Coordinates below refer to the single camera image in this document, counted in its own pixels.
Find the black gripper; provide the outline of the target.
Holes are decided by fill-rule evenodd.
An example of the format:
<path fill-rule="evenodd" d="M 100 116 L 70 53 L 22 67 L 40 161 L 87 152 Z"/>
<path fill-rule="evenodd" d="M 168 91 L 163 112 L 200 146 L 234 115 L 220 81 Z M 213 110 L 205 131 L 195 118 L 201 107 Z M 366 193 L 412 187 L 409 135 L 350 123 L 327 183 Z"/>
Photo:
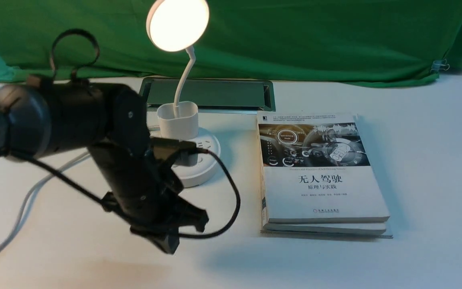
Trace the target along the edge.
<path fill-rule="evenodd" d="M 157 160 L 152 153 L 132 156 L 108 142 L 88 151 L 111 189 L 117 211 L 134 230 L 147 233 L 160 251 L 176 252 L 180 227 L 204 232 L 208 214 L 180 196 L 184 185 L 173 172 L 171 159 Z"/>

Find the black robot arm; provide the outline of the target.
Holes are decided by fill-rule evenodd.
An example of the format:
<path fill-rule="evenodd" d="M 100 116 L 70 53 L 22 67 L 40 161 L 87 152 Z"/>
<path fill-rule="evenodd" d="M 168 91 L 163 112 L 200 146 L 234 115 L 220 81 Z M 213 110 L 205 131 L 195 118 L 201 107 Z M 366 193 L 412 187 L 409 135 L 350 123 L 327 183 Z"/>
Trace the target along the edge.
<path fill-rule="evenodd" d="M 80 148 L 110 187 L 102 198 L 40 161 Z M 181 227 L 204 232 L 209 221 L 181 198 L 184 186 L 172 169 L 196 164 L 196 144 L 152 136 L 145 99 L 123 84 L 2 86 L 0 156 L 51 172 L 166 254 L 176 251 Z"/>

